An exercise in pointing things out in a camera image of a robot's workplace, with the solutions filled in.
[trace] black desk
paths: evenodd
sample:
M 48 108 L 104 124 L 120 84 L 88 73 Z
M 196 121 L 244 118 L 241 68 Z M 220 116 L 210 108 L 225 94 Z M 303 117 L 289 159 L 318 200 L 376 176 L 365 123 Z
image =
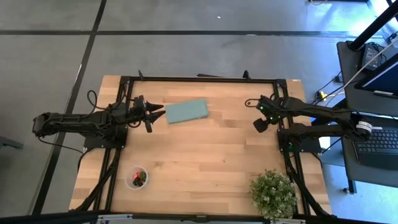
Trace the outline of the black desk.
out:
M 347 48 L 346 42 L 337 43 L 337 51 L 340 61 L 341 74 L 346 83 L 358 71 L 356 65 L 359 62 L 360 52 L 353 52 Z M 389 58 L 397 52 L 397 49 L 387 49 L 386 57 Z M 354 108 L 360 112 L 383 114 L 396 116 L 398 114 L 398 100 L 373 95 L 370 91 L 354 89 L 354 85 L 348 85 L 345 88 L 346 99 L 344 102 L 338 103 L 338 107 L 346 106 Z M 374 126 L 390 126 L 392 122 L 398 123 L 393 119 L 370 117 Z M 363 166 L 358 163 L 354 151 L 353 144 L 350 140 L 343 140 L 343 152 L 346 166 L 347 178 L 349 184 L 352 180 L 368 182 L 372 184 L 380 184 L 391 187 L 398 187 L 398 170 L 387 170 Z

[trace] wooden table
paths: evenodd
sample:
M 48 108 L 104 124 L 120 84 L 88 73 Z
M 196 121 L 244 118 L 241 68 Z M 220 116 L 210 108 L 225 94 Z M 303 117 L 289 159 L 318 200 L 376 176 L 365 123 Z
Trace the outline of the wooden table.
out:
M 98 106 L 116 99 L 120 76 L 105 76 Z M 289 96 L 303 100 L 300 80 L 287 80 Z M 252 205 L 249 180 L 265 169 L 286 173 L 279 152 L 276 129 L 258 133 L 252 122 L 262 117 L 244 105 L 248 98 L 270 96 L 271 84 L 203 82 L 134 82 L 133 96 L 144 95 L 151 103 L 172 104 L 206 98 L 207 118 L 168 124 L 166 116 L 146 133 L 145 126 L 129 129 L 122 150 L 111 210 L 128 213 L 171 213 L 207 215 L 258 215 Z M 310 124 L 307 117 L 295 122 Z M 104 149 L 89 152 L 82 160 L 70 208 L 76 208 L 97 184 Z M 330 211 L 319 161 L 301 153 L 305 183 L 315 200 Z M 131 190 L 124 178 L 134 165 L 145 167 L 149 182 Z M 297 189 L 299 212 L 303 213 Z M 104 208 L 107 186 L 100 208 Z

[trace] white cable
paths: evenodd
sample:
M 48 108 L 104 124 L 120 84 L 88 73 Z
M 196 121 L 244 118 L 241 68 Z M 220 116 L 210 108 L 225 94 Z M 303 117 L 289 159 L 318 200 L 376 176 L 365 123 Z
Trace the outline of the white cable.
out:
M 370 61 L 368 61 L 364 66 L 362 66 L 362 68 L 359 69 L 359 71 L 358 71 L 350 80 L 348 80 L 348 82 L 347 82 L 345 85 L 343 85 L 342 90 L 341 90 L 339 93 L 337 93 L 335 96 L 333 96 L 325 106 L 328 106 L 329 103 L 330 103 L 337 95 L 339 95 L 340 93 L 344 92 L 344 89 L 354 80 L 354 78 L 355 78 L 357 75 L 359 75 L 359 74 L 362 72 L 362 70 L 364 70 L 364 68 L 366 68 L 374 59 L 376 59 L 380 54 L 382 54 L 385 50 L 387 50 L 389 47 L 391 47 L 391 46 L 392 46 L 394 43 L 396 43 L 397 41 L 398 41 L 398 38 L 397 38 L 396 40 L 394 40 L 393 42 L 391 42 L 391 44 L 389 44 L 386 48 L 382 49 L 377 55 L 375 55 L 375 56 L 374 56 Z
M 323 2 L 316 4 L 316 3 L 314 3 L 314 1 L 310 0 L 310 2 L 311 2 L 314 6 L 319 6 L 320 4 L 323 4 L 323 3 L 327 2 L 327 1 L 328 1 L 328 0 L 324 0 Z

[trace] potted plant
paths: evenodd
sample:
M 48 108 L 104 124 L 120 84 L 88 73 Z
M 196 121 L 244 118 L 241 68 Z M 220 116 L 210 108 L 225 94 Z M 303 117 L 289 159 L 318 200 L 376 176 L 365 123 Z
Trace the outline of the potted plant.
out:
M 275 170 L 266 170 L 250 184 L 253 205 L 265 219 L 272 222 L 292 218 L 297 201 L 294 192 L 289 178 Z

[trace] gray floor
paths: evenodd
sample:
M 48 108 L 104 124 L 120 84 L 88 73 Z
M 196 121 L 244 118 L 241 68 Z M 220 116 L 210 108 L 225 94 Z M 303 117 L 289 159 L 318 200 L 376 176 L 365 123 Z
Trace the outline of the gray floor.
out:
M 0 29 L 88 29 L 99 0 L 0 0 Z M 101 30 L 317 30 L 360 32 L 375 12 L 360 2 L 306 1 L 108 1 Z M 30 212 L 50 147 L 30 133 L 32 118 L 65 109 L 80 67 L 87 36 L 0 35 L 0 136 L 25 144 L 22 150 L 0 151 L 0 216 Z M 195 76 L 197 73 L 253 78 L 297 78 L 305 94 L 339 71 L 337 37 L 277 36 L 97 36 L 75 105 L 75 113 L 91 109 L 88 90 L 98 91 L 104 75 Z M 381 39 L 374 41 L 383 44 Z M 332 84 L 326 91 L 337 86 Z M 81 148 L 83 138 L 67 134 L 65 145 Z M 76 178 L 78 154 L 63 150 L 45 213 L 64 212 Z M 360 194 L 345 195 L 344 167 L 324 166 L 333 213 L 342 218 L 398 222 L 398 190 L 358 184 Z

